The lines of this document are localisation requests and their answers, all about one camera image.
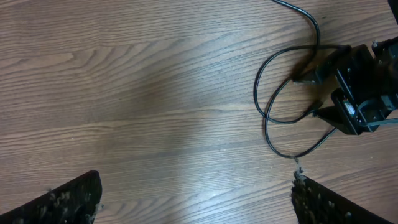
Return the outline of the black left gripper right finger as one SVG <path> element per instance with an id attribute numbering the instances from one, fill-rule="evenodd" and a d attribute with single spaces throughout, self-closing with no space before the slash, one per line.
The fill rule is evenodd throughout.
<path id="1" fill-rule="evenodd" d="M 299 224 L 390 224 L 379 215 L 357 205 L 303 174 L 300 161 L 291 188 L 291 201 Z"/>

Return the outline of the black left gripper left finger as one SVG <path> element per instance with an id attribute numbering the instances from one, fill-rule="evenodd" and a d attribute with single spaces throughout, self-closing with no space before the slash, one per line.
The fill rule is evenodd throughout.
<path id="1" fill-rule="evenodd" d="M 1 224 L 92 224 L 102 196 L 100 174 L 91 170 L 1 215 Z"/>

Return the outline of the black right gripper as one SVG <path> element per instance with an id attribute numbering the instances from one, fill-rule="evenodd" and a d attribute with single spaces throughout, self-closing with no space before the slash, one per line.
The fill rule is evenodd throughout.
<path id="1" fill-rule="evenodd" d="M 338 61 L 335 77 L 340 87 L 331 94 L 335 105 L 313 115 L 349 135 L 397 124 L 396 118 L 388 118 L 397 109 L 397 38 L 378 42 L 372 49 L 353 47 L 345 56 L 345 46 L 330 48 L 336 50 L 293 78 L 295 83 L 321 85 Z"/>

